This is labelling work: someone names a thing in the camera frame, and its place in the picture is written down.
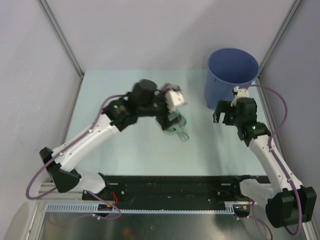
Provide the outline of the small green hand brush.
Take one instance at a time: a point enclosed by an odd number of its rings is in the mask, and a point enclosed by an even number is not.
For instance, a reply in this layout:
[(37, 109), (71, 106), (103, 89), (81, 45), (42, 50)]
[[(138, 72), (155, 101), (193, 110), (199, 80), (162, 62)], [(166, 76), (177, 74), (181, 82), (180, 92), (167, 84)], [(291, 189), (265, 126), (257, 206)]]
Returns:
[(169, 113), (168, 114), (168, 120), (170, 121), (170, 122), (172, 122), (172, 121), (174, 121), (175, 119), (177, 119), (178, 117), (180, 116), (180, 113), (179, 113), (179, 111), (174, 111), (174, 112), (171, 112), (171, 113)]

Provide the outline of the green plastic dustpan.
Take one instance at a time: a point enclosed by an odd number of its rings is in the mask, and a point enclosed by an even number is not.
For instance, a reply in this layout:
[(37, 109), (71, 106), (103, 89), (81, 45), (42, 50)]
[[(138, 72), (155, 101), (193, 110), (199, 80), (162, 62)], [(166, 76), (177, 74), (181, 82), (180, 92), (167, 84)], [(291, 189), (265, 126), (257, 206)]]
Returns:
[(186, 142), (190, 139), (189, 135), (184, 130), (187, 124), (187, 120), (181, 113), (180, 116), (174, 121), (169, 121), (168, 115), (164, 117), (158, 116), (155, 118), (155, 121), (165, 134), (170, 136), (178, 135), (183, 142)]

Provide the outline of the blue plastic waste bin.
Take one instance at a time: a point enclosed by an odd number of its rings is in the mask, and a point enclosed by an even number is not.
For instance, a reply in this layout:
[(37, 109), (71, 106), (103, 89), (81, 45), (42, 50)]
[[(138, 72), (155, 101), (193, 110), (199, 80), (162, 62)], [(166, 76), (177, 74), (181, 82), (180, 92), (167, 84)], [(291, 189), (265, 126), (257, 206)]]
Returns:
[(260, 65), (250, 53), (238, 48), (222, 48), (213, 52), (207, 61), (204, 100), (209, 109), (218, 101), (231, 101), (232, 89), (250, 85), (260, 73)]

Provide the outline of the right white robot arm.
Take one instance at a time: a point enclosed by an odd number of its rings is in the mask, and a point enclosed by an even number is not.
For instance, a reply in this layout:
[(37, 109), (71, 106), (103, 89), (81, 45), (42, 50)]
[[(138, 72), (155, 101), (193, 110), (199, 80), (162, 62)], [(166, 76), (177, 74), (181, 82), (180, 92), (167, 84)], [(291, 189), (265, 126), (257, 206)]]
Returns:
[(253, 177), (243, 175), (230, 188), (231, 196), (242, 201), (254, 200), (265, 209), (266, 216), (275, 228), (287, 227), (311, 221), (317, 199), (316, 191), (305, 187), (292, 173), (280, 155), (271, 132), (263, 122), (257, 121), (257, 104), (253, 98), (241, 97), (236, 104), (220, 100), (212, 115), (218, 123), (224, 114), (223, 124), (235, 126), (240, 140), (254, 153), (270, 182), (265, 187)]

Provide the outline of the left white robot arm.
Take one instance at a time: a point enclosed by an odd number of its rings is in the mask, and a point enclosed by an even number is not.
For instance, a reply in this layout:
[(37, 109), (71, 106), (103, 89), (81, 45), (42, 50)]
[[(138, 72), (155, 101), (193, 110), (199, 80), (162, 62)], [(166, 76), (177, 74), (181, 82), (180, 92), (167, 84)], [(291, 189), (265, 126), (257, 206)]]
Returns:
[(43, 148), (39, 154), (52, 178), (55, 189), (66, 193), (75, 188), (92, 192), (98, 199), (110, 196), (111, 188), (101, 173), (81, 173), (78, 163), (102, 142), (122, 132), (139, 118), (154, 117), (162, 131), (176, 125), (174, 116), (186, 103), (178, 85), (167, 83), (161, 89), (148, 79), (136, 82), (126, 94), (112, 95), (104, 100), (93, 123), (68, 142), (54, 148)]

